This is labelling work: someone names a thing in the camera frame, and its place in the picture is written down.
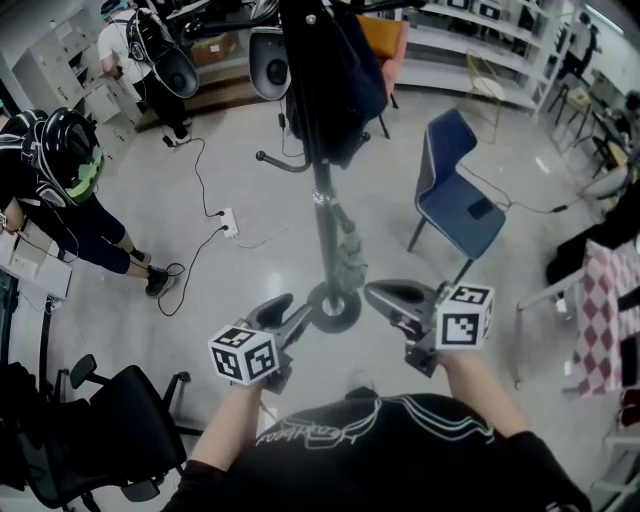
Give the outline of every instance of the pink checkered cloth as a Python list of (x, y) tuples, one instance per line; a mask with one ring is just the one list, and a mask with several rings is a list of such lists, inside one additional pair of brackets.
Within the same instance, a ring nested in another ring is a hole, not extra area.
[(578, 284), (578, 328), (572, 375), (581, 396), (622, 389), (620, 342), (640, 332), (640, 307), (621, 313), (618, 298), (640, 285), (640, 258), (587, 242)]

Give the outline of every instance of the shorts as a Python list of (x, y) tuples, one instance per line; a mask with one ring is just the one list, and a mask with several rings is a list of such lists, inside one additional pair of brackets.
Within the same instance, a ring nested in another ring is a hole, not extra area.
[(95, 195), (80, 206), (39, 206), (35, 208), (38, 210), (37, 213), (30, 210), (27, 206), (25, 213), (55, 240), (61, 249), (116, 274), (126, 274), (129, 270), (129, 254), (115, 246), (124, 238), (126, 230), (104, 209)]

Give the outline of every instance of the wooden platform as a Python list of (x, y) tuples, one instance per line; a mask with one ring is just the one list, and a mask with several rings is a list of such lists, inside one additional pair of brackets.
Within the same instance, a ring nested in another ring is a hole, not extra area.
[[(194, 115), (253, 105), (262, 101), (264, 100), (256, 94), (251, 85), (249, 68), (243, 65), (200, 76), (200, 89), (195, 96), (185, 100), (184, 105), (187, 113)], [(148, 110), (136, 124), (136, 131), (143, 132), (160, 124), (155, 112)]]

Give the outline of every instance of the power strip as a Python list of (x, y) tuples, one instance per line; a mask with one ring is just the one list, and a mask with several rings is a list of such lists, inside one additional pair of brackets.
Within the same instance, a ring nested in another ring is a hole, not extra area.
[(225, 208), (219, 215), (220, 224), (224, 227), (227, 226), (227, 230), (224, 231), (225, 238), (235, 238), (238, 236), (238, 224), (236, 224), (236, 218), (233, 215), (231, 208)]

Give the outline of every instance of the office chair armrest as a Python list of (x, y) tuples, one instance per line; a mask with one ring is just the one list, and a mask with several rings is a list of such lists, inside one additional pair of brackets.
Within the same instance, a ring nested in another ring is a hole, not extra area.
[(96, 368), (98, 368), (98, 364), (91, 354), (80, 359), (71, 370), (71, 387), (78, 389), (85, 380), (89, 380), (93, 376)]
[(125, 498), (134, 503), (149, 501), (160, 494), (160, 489), (154, 480), (143, 480), (121, 487), (121, 489)]

